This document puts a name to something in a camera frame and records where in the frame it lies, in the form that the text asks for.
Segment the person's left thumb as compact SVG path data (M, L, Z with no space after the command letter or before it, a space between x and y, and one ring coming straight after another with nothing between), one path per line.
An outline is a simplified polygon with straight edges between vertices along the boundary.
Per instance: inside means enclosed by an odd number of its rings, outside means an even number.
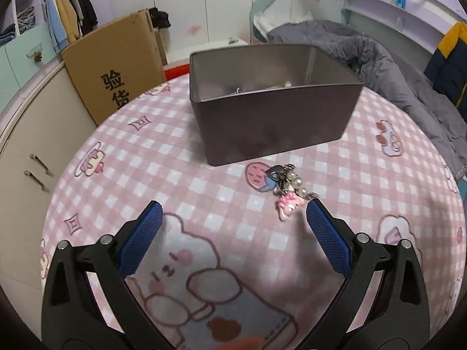
M260 337L248 337L228 344L219 345L215 350L261 350L263 341Z

